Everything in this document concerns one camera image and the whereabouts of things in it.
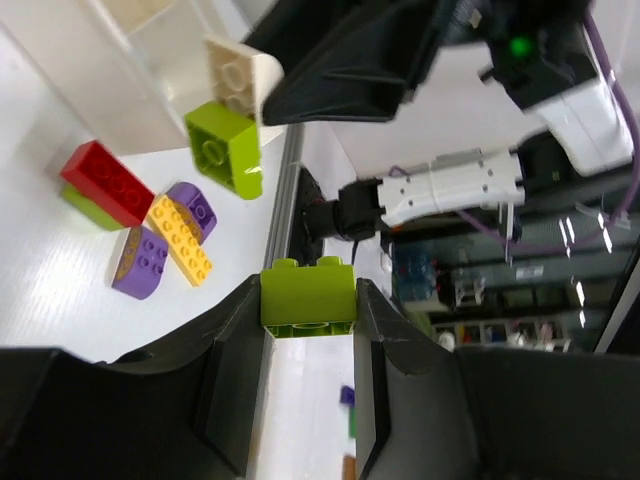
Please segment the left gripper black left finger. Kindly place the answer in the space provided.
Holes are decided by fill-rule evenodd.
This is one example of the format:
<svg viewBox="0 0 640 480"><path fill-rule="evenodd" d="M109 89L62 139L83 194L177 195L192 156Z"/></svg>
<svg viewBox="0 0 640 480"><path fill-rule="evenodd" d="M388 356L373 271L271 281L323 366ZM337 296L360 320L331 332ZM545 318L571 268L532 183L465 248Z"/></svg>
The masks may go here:
<svg viewBox="0 0 640 480"><path fill-rule="evenodd" d="M5 479L241 479L263 356L260 283L114 362L1 352Z"/></svg>

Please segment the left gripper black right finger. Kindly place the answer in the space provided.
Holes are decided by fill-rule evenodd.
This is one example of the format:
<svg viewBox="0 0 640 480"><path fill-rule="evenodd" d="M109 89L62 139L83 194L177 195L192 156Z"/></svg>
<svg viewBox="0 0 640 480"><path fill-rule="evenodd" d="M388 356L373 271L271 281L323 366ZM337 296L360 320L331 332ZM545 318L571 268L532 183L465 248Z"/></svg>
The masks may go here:
<svg viewBox="0 0 640 480"><path fill-rule="evenodd" d="M635 479L639 362L508 347L448 351L357 283L360 479Z"/></svg>

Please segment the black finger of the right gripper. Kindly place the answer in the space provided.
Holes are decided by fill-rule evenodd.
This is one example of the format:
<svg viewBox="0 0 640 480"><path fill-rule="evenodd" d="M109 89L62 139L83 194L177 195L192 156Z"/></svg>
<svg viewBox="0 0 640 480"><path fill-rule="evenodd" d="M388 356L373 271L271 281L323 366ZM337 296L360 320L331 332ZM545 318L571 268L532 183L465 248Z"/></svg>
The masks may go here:
<svg viewBox="0 0 640 480"><path fill-rule="evenodd" d="M442 1L278 1L262 18L262 50L284 76L262 120L388 122L444 36Z"/></svg>

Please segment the white curved lego brick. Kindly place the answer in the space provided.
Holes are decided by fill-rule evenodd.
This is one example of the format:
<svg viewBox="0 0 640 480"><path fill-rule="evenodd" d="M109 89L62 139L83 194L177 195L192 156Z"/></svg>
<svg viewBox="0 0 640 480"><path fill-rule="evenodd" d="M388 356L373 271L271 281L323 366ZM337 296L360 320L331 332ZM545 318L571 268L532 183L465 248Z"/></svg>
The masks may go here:
<svg viewBox="0 0 640 480"><path fill-rule="evenodd" d="M272 55L217 34L205 39L214 100L262 124L262 107L284 75Z"/></svg>

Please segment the lime curved lego brick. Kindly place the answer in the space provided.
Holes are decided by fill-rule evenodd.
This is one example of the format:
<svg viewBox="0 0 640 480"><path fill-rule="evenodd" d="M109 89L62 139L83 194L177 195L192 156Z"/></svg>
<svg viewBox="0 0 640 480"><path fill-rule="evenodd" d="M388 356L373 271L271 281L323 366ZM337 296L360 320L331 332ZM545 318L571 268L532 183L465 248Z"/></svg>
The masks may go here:
<svg viewBox="0 0 640 480"><path fill-rule="evenodd" d="M263 193L256 124L226 106L208 102L184 116L196 168L244 200Z"/></svg>

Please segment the lime and white lego base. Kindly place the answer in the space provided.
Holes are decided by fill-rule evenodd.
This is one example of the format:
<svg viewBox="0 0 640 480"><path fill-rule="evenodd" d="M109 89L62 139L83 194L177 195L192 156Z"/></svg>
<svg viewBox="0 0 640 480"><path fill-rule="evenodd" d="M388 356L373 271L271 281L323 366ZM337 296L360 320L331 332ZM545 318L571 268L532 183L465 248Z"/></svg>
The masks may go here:
<svg viewBox="0 0 640 480"><path fill-rule="evenodd" d="M274 261L260 274L263 328L276 339L349 335L357 319L354 267L336 256L301 266Z"/></svg>

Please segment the purple lego plate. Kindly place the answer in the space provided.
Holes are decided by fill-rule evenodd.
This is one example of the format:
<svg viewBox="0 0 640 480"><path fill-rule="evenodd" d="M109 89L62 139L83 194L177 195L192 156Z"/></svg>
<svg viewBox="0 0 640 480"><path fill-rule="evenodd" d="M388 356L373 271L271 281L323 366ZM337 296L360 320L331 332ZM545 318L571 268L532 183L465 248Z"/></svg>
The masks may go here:
<svg viewBox="0 0 640 480"><path fill-rule="evenodd" d="M131 228L112 287L138 300L148 298L160 283L168 256L164 238L143 225Z"/></svg>

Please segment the yellow long lego plate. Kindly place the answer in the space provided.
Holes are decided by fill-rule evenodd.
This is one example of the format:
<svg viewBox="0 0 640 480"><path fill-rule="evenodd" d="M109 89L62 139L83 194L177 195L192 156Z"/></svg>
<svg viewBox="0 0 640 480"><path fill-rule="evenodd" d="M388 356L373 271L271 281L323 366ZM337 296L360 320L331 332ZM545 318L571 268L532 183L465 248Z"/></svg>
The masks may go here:
<svg viewBox="0 0 640 480"><path fill-rule="evenodd" d="M213 264L168 196L162 195L154 201L147 222L167 241L169 254L187 281L193 287L201 286Z"/></svg>

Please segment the purple square lego brick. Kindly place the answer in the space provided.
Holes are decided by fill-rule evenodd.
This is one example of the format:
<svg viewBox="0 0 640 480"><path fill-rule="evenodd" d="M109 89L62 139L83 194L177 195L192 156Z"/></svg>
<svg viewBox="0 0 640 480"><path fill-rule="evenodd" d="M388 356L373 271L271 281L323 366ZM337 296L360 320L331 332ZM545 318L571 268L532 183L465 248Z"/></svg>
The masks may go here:
<svg viewBox="0 0 640 480"><path fill-rule="evenodd" d="M175 183L166 193L197 242L202 245L217 225L217 216L202 191L189 182Z"/></svg>

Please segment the red tall lego brick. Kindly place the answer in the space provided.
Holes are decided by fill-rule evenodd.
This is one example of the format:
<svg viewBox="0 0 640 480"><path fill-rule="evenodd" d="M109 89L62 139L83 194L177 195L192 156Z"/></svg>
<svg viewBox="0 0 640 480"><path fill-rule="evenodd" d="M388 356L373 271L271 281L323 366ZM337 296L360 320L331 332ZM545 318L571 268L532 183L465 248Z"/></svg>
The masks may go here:
<svg viewBox="0 0 640 480"><path fill-rule="evenodd" d="M143 223L154 193L104 145L81 144L60 176L124 227Z"/></svg>

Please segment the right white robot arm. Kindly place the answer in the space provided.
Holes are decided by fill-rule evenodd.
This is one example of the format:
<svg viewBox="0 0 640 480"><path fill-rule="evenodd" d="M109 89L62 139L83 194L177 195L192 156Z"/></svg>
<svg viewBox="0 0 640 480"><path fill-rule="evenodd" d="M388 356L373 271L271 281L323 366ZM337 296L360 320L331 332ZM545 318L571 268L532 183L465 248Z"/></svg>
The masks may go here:
<svg viewBox="0 0 640 480"><path fill-rule="evenodd" d="M586 1L278 1L246 38L284 76L268 95L268 126L388 122L427 79L439 51L486 45L482 81L499 83L545 130L512 150L419 173L355 181L301 212L314 239L348 241L428 215L496 208L501 241L513 209L604 186L639 161L635 115L614 78Z"/></svg>

